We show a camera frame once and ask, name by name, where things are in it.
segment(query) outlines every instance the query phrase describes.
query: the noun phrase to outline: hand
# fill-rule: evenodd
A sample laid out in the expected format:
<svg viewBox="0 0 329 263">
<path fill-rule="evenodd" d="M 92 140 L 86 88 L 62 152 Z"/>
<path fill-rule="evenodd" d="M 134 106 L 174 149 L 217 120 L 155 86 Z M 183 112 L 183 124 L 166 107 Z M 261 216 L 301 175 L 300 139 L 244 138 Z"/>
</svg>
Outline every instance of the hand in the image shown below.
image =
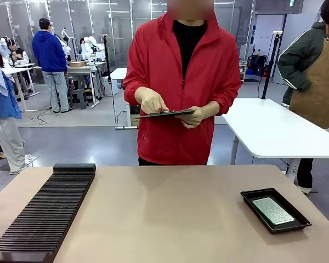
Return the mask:
<svg viewBox="0 0 329 263">
<path fill-rule="evenodd" d="M 140 87 L 135 92 L 135 98 L 141 102 L 141 109 L 146 114 L 169 111 L 159 93 L 146 87 Z"/>
<path fill-rule="evenodd" d="M 205 119 L 202 108 L 193 106 L 190 110 L 194 110 L 194 113 L 176 116 L 176 118 L 181 119 L 181 123 L 186 129 L 196 128 Z"/>
</svg>

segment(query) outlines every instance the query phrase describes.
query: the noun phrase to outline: red jacket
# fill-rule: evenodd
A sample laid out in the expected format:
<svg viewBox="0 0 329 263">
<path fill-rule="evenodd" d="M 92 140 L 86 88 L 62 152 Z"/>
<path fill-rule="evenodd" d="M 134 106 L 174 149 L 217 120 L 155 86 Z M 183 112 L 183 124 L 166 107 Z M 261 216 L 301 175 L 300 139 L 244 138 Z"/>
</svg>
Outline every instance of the red jacket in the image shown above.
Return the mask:
<svg viewBox="0 0 329 263">
<path fill-rule="evenodd" d="M 134 94 L 139 87 L 158 92 L 169 110 L 202 107 L 217 101 L 217 115 L 228 112 L 241 86 L 239 56 L 234 37 L 207 20 L 207 29 L 197 44 L 186 71 L 168 15 L 143 24 L 129 48 L 124 98 L 138 105 Z M 194 129 L 186 129 L 174 117 L 141 119 L 138 154 L 146 161 L 168 165 L 205 164 L 211 150 L 214 117 Z"/>
</svg>

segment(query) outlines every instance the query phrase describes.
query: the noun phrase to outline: dark green jacket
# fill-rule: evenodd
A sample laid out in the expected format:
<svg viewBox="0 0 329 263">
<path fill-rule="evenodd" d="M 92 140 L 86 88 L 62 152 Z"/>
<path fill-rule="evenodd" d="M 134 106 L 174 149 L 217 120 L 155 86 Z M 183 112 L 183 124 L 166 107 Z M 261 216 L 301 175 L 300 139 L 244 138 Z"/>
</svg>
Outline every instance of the dark green jacket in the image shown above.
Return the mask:
<svg viewBox="0 0 329 263">
<path fill-rule="evenodd" d="M 289 85 L 283 103 L 289 105 L 293 89 L 308 90 L 311 82 L 304 75 L 323 51 L 325 23 L 316 22 L 291 43 L 279 56 L 278 68 L 282 79 Z"/>
</svg>

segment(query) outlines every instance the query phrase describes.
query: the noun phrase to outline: gray pants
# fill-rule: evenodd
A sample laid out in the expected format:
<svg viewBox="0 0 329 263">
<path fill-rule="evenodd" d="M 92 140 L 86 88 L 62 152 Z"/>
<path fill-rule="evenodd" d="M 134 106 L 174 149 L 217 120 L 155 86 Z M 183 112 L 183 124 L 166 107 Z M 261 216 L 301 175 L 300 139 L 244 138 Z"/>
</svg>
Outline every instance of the gray pants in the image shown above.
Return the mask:
<svg viewBox="0 0 329 263">
<path fill-rule="evenodd" d="M 10 165 L 11 174 L 18 174 L 27 167 L 15 118 L 0 118 L 0 145 Z"/>
<path fill-rule="evenodd" d="M 57 93 L 59 93 L 61 111 L 68 111 L 67 84 L 64 72 L 45 72 L 43 71 L 45 83 L 51 92 L 51 106 L 53 111 L 60 111 Z"/>
</svg>

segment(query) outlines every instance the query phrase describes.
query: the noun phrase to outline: apron strap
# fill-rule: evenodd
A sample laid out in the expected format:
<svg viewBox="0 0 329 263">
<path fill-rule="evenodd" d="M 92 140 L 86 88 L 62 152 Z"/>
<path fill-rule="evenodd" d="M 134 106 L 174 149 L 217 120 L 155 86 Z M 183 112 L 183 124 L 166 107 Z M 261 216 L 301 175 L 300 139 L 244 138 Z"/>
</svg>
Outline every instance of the apron strap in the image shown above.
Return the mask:
<svg viewBox="0 0 329 263">
<path fill-rule="evenodd" d="M 327 36 L 327 41 L 329 41 L 329 25 L 325 25 L 325 35 Z"/>
</svg>

